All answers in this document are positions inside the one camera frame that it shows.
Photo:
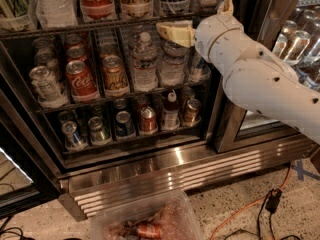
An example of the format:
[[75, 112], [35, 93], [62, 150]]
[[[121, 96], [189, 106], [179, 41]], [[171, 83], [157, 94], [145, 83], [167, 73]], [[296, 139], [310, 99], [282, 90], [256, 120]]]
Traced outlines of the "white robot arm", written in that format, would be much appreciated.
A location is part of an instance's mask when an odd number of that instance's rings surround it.
[[190, 20], [158, 22], [158, 34], [193, 47], [223, 78], [226, 96], [237, 106], [278, 120], [320, 143], [320, 93], [303, 86], [288, 64], [244, 33], [233, 1], [194, 26]]

